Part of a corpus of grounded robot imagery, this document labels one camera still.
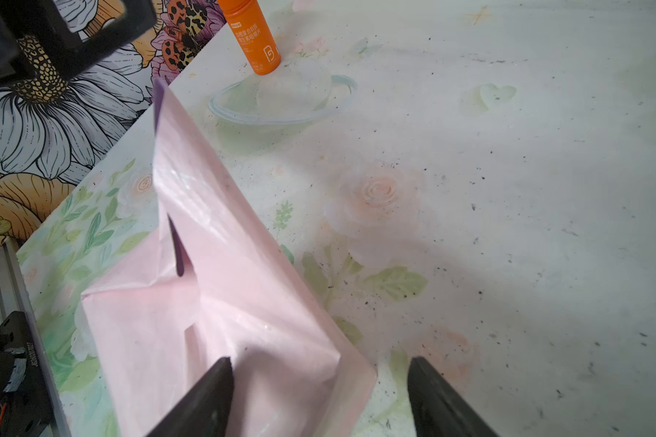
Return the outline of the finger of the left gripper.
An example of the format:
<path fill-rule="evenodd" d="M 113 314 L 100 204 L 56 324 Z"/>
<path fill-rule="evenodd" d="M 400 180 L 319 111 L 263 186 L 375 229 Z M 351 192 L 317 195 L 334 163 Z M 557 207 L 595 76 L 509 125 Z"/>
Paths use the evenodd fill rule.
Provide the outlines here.
<path fill-rule="evenodd" d="M 19 42 L 29 36 L 45 50 L 61 78 L 71 79 L 153 28 L 158 14 L 149 1 L 125 1 L 124 11 L 94 36 L 78 35 L 64 1 L 0 1 L 0 87 L 38 76 Z"/>

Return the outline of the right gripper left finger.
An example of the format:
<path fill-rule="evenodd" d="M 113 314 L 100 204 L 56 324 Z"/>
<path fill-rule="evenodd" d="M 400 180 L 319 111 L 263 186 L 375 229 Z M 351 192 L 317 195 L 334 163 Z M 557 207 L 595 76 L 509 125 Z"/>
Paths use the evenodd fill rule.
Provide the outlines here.
<path fill-rule="evenodd" d="M 230 357 L 222 357 L 183 396 L 148 437 L 224 437 L 233 404 Z"/>

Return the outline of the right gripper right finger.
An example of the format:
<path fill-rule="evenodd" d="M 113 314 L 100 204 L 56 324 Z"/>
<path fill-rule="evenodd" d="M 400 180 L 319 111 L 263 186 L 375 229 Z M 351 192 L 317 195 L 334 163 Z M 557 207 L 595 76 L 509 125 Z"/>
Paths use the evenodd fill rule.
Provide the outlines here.
<path fill-rule="evenodd" d="M 411 359 L 407 390 L 417 437 L 499 437 L 426 358 Z"/>

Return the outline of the purple wrapping paper sheet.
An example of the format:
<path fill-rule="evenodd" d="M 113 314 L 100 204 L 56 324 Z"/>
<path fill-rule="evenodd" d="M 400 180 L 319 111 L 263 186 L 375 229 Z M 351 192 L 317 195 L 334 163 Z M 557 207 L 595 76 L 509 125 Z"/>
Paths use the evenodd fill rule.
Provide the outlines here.
<path fill-rule="evenodd" d="M 347 436 L 376 383 L 180 101 L 154 89 L 159 226 L 81 296 L 124 436 L 231 362 L 231 436 Z"/>

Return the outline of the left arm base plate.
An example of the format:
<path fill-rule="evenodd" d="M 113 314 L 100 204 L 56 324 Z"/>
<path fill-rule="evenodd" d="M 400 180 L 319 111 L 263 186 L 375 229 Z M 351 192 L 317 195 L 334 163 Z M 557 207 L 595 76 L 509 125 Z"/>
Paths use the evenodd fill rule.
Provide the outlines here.
<path fill-rule="evenodd" d="M 0 325 L 0 436 L 38 437 L 53 419 L 27 317 L 14 311 Z"/>

